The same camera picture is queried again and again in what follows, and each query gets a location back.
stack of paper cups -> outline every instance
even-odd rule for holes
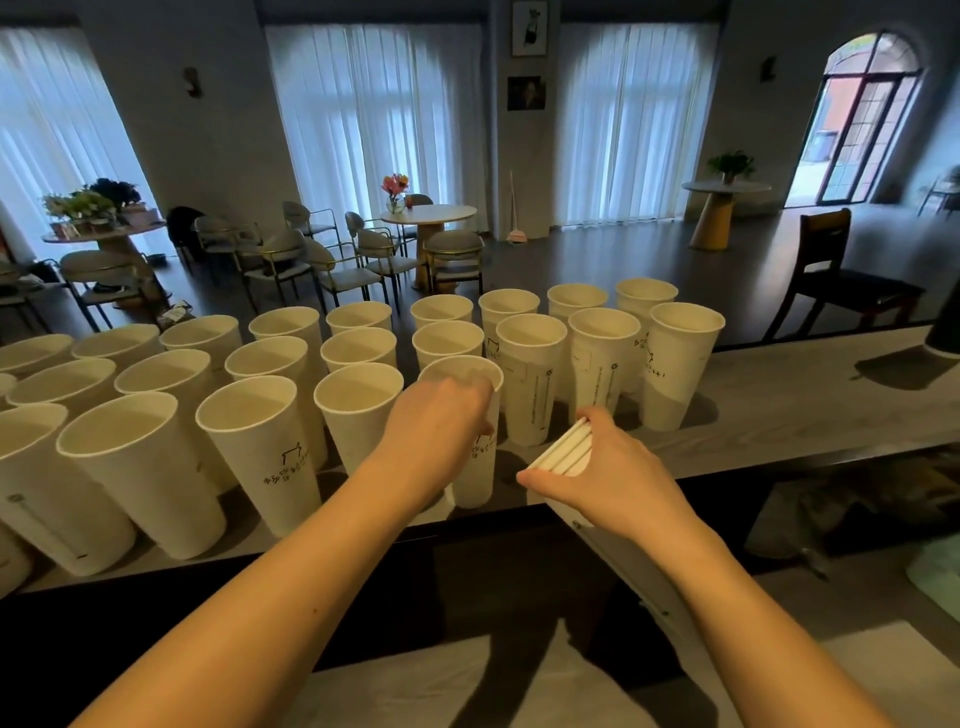
[[[334,334],[349,328],[377,327],[393,330],[391,317],[394,310],[380,301],[358,301],[334,308],[326,314],[326,324]]]
[[[564,323],[583,308],[595,308],[607,302],[607,291],[587,283],[561,283],[546,292],[547,313]],[[570,407],[570,423],[574,421],[573,402],[574,394],[573,367],[570,364],[570,335],[566,337],[564,353],[561,355],[560,379],[557,381],[557,399],[567,402]]]
[[[421,372],[427,365],[447,356],[480,356],[483,342],[483,329],[469,321],[438,321],[418,328],[413,335]]]
[[[0,347],[0,374],[18,378],[70,361],[74,338],[65,333],[34,336]]]
[[[643,371],[646,366],[647,335],[650,333],[650,309],[677,298],[677,286],[665,280],[627,279],[616,285],[616,307],[633,314],[640,322],[640,334],[634,340],[630,366],[623,377],[623,391],[643,391]]]
[[[576,385],[570,409],[575,413],[581,407],[597,404],[612,414],[640,323],[615,308],[585,308],[572,314],[567,323]]]
[[[138,361],[123,372],[113,386],[122,395],[166,392],[177,398],[180,404],[177,416],[183,430],[220,495],[237,484],[236,476],[213,446],[209,435],[197,426],[194,419],[197,407],[217,388],[210,372],[210,362],[211,356],[207,352],[175,349]]]
[[[353,364],[326,377],[313,393],[324,411],[347,474],[380,444],[387,418],[403,391],[403,375],[388,364]]]
[[[446,486],[446,497],[458,508],[479,508],[493,495],[493,468],[496,464],[496,428],[500,411],[500,392],[503,390],[503,371],[489,359],[481,356],[448,356],[438,359],[420,373],[420,379],[430,381],[453,376],[470,380],[485,376],[493,385],[487,422],[493,429],[490,435],[480,435],[470,451],[470,458],[460,474]]]
[[[273,336],[254,341],[228,356],[226,364],[234,381],[251,376],[286,376],[297,385],[295,410],[303,427],[303,446],[310,452],[311,464],[319,471],[326,462],[326,436],[323,419],[313,405],[313,388],[310,386],[313,377],[307,367],[307,344],[294,336]]]
[[[166,392],[106,402],[63,429],[57,452],[103,485],[168,555],[189,559],[217,543],[227,519],[177,407]]]
[[[30,557],[20,548],[13,534],[0,523],[0,599],[10,594],[30,576]]]
[[[13,375],[0,374],[0,412],[12,407],[7,403],[7,393],[16,386],[16,377]]]
[[[695,303],[661,303],[650,310],[643,382],[643,424],[679,429],[720,330],[727,323]]]
[[[507,401],[507,436],[518,445],[540,445],[550,427],[566,326],[552,316],[521,313],[497,325],[496,339]]]
[[[60,404],[0,414],[0,520],[74,576],[115,564],[133,546],[130,520],[103,489],[57,454]]]
[[[227,357],[243,346],[240,322],[232,316],[216,314],[183,321],[160,335],[160,344],[168,352],[174,349],[199,349],[210,354],[210,375],[215,386],[232,382],[224,369]]]
[[[293,380],[252,376],[228,384],[200,405],[197,424],[275,536],[293,533],[320,507]]]
[[[113,378],[117,365],[110,359],[78,359],[28,376],[7,394],[15,407],[40,402],[62,404],[70,418],[80,417],[116,397]]]
[[[417,328],[437,321],[469,321],[473,316],[473,301],[452,293],[440,293],[414,301],[410,315]]]
[[[324,345],[320,347],[320,356],[324,358],[330,372],[336,372],[350,364],[368,362],[395,367],[396,336],[385,328],[351,328],[324,341]]]
[[[72,352],[75,359],[112,359],[120,374],[131,364],[163,352],[163,345],[160,329],[153,324],[127,324],[87,336],[74,344]]]
[[[321,468],[326,461],[324,417],[316,407],[308,404],[313,388],[326,376],[326,364],[320,356],[320,348],[324,344],[320,333],[320,311],[304,305],[291,305],[268,311],[250,322],[250,333],[257,341],[274,336],[293,336],[306,342],[306,369],[303,374],[306,392],[300,392],[300,401],[303,402],[300,419],[311,447],[313,464],[317,469]]]
[[[480,297],[480,318],[486,335],[484,353],[490,361],[500,358],[500,341],[496,337],[496,325],[518,313],[537,313],[540,296],[522,288],[500,288],[488,291]]]

table top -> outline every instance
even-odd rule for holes
[[[869,456],[877,456],[958,442],[960,360],[926,353],[922,344],[928,331],[929,327],[901,328],[717,352],[681,429],[654,432],[643,427],[636,403],[627,398],[621,398],[616,420],[656,453],[676,478],[858,449],[870,449]],[[410,525],[540,502],[513,482],[513,474],[566,429],[566,410],[560,405],[554,408],[547,444],[525,448],[506,440],[497,446],[490,501],[464,511],[441,496]],[[318,479],[326,500],[347,476],[340,465],[320,473]],[[232,497],[246,505],[234,505],[241,511],[231,513],[222,498],[230,528],[215,553],[182,562],[147,544],[125,558],[123,566],[106,573],[77,578],[52,569],[35,577],[24,591],[261,553],[275,544],[277,539],[242,495]]]
[[[166,222],[160,220],[156,223],[151,223],[150,225],[136,225],[127,228],[116,228],[110,232],[92,232],[89,235],[81,235],[80,237],[72,237],[69,240],[64,240],[63,238],[56,237],[53,234],[44,235],[42,240],[44,243],[95,243],[98,240],[110,240],[114,237],[123,237],[124,235],[139,235],[143,232],[153,232],[158,231],[160,228],[166,227]]]
[[[699,180],[698,182],[684,182],[680,187],[691,192],[721,192],[729,195],[767,192],[773,189],[767,182],[750,182],[747,180],[737,180],[730,184],[724,184],[723,180]]]
[[[398,214],[381,212],[380,219],[396,225],[440,225],[466,220],[477,213],[469,205],[414,205]]]

white cloth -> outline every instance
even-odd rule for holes
[[[268,26],[302,202],[371,218],[394,172],[435,203],[472,205],[487,229],[479,25]]]
[[[156,206],[86,38],[77,28],[0,29],[0,225],[20,262],[89,245],[44,247],[52,219],[44,195],[99,177],[137,185]],[[142,235],[144,253],[171,253],[164,231]]]
[[[561,26],[556,224],[682,214],[716,40],[715,25]]]

person's right hand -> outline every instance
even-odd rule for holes
[[[520,485],[634,541],[664,569],[691,549],[716,547],[718,537],[693,512],[655,454],[618,428],[603,407],[584,407],[577,416],[589,420],[593,435],[584,471],[572,477],[520,471]]]

dark wooden chair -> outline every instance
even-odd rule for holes
[[[780,310],[763,335],[763,341],[773,341],[798,294],[813,299],[813,307],[797,330],[796,338],[804,338],[810,333],[828,303],[859,313],[857,330],[870,328],[878,315],[895,309],[899,310],[898,325],[910,320],[924,294],[921,287],[840,267],[850,238],[850,221],[848,207],[822,215],[801,215],[797,263]],[[806,270],[814,263],[824,262],[829,262],[828,268]]]

